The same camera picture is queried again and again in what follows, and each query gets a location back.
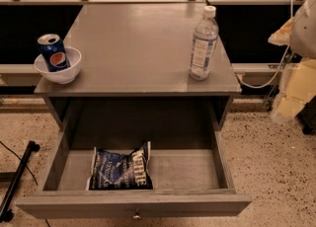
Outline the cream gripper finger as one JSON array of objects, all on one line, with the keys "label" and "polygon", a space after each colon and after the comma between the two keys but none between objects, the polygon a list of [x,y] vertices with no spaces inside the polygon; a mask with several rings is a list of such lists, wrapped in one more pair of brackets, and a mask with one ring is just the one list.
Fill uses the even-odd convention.
[{"label": "cream gripper finger", "polygon": [[276,32],[270,35],[268,43],[282,46],[289,45],[292,20],[286,21]]},{"label": "cream gripper finger", "polygon": [[282,71],[270,117],[276,123],[294,119],[316,96],[316,59],[303,57]]}]

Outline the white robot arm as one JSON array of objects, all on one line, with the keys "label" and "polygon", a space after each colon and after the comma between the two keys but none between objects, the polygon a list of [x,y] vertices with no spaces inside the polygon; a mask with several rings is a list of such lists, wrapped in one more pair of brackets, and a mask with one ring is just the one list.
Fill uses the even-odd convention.
[{"label": "white robot arm", "polygon": [[294,119],[316,96],[316,0],[305,0],[295,15],[268,42],[288,45],[301,60],[281,74],[271,119],[284,123]]}]

